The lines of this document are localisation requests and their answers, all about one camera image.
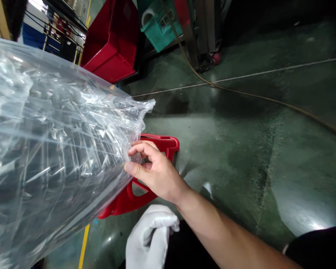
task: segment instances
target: epoxy floor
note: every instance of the epoxy floor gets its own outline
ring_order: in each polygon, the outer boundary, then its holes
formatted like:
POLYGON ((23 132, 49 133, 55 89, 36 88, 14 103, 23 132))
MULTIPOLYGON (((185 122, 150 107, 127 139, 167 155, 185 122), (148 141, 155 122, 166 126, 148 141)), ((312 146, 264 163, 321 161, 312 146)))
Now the epoxy floor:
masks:
MULTIPOLYGON (((245 2, 250 5, 233 1, 222 61, 203 76, 299 106, 336 126, 336 6, 245 2)), ((179 139, 176 167, 191 187, 279 250, 295 236, 336 226, 336 135, 330 130, 287 107, 202 84, 179 49, 151 59, 146 70, 122 89, 137 100, 156 100, 145 132, 179 139)), ((174 209, 159 198, 153 203, 174 209)), ((147 207, 93 221, 83 268, 118 268, 147 207)), ((47 268, 77 268, 83 234, 50 254, 47 268)))

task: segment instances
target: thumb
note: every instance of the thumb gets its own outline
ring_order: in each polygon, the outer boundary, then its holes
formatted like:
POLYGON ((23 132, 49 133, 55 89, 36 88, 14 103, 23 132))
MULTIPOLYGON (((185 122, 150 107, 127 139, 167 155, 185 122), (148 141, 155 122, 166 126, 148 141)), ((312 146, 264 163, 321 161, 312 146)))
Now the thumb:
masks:
POLYGON ((150 170, 144 168, 138 163, 128 162, 124 165, 123 169, 131 176, 140 179, 143 182, 151 175, 150 170))

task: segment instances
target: teal plastic bin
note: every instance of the teal plastic bin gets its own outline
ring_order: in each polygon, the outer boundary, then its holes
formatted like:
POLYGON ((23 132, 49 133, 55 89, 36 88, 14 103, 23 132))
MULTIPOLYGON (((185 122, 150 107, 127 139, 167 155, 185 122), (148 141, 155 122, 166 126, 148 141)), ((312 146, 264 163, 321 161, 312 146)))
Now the teal plastic bin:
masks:
MULTIPOLYGON (((165 1, 168 8, 169 16, 173 21, 173 25, 178 35, 182 34, 178 15, 175 10, 174 1, 165 1)), ((157 52, 162 51, 174 39, 175 35, 169 24, 169 19, 163 10, 160 0, 154 0, 143 12, 141 16, 141 32, 145 33, 146 37, 152 43, 157 52)))

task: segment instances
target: clear plastic bag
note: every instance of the clear plastic bag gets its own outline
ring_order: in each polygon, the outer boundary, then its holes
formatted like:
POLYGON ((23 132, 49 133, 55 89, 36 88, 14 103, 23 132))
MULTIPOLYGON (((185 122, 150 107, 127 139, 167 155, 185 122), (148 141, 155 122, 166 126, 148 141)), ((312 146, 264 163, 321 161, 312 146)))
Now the clear plastic bag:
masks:
POLYGON ((154 104, 0 39, 0 268, 30 267, 112 202, 154 104))

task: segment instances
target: hand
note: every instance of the hand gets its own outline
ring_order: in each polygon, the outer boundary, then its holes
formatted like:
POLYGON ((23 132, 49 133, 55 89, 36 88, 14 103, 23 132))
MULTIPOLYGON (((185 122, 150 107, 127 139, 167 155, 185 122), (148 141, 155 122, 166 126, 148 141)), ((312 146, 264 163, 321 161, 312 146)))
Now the hand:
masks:
POLYGON ((173 231, 179 232, 178 217, 165 205, 151 205, 128 237, 126 268, 163 268, 173 231))
POLYGON ((128 155, 133 156, 138 152, 142 158, 148 158, 152 163, 140 165, 129 162, 125 164, 124 170, 143 181, 157 196, 177 205, 179 199, 191 190, 188 184, 153 142, 146 140, 134 142, 128 155))

